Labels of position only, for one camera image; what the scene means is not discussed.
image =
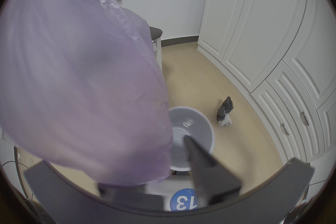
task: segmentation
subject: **purple plastic bag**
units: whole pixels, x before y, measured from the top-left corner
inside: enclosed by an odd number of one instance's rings
[[[100,183],[170,175],[168,92],[145,20],[116,0],[7,0],[0,122],[13,141]]]

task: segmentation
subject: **chair seat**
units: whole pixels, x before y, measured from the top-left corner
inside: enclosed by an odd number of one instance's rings
[[[149,30],[150,30],[150,36],[152,37],[152,40],[158,39],[162,36],[162,30],[159,28],[149,26]]]

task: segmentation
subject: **blue circular sticker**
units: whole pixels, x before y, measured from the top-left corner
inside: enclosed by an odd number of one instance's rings
[[[197,208],[195,190],[184,188],[176,192],[170,199],[171,211],[184,211]]]

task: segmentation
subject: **wooden floor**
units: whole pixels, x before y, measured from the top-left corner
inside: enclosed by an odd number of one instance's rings
[[[241,193],[261,184],[282,167],[278,151],[258,115],[228,78],[197,51],[196,42],[162,48],[162,69],[170,107],[191,106],[208,117],[215,130],[213,155],[242,180]],[[234,106],[230,113],[233,123],[219,127],[216,112],[227,96]],[[20,162],[28,167],[40,160],[23,149],[18,152]],[[55,167],[75,184],[98,195],[94,180],[85,173]],[[23,184],[31,197],[27,183]]]

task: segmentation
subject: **cabinet handle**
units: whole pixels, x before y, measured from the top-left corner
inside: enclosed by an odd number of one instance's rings
[[[308,122],[308,120],[305,116],[305,113],[303,111],[300,113],[300,117],[301,117],[302,123],[306,126],[309,126],[309,122]]]
[[[280,127],[281,127],[282,132],[283,132],[285,135],[289,135],[289,133],[287,132],[287,130],[286,130],[286,128],[285,128],[284,123],[281,123],[281,124],[280,124]]]

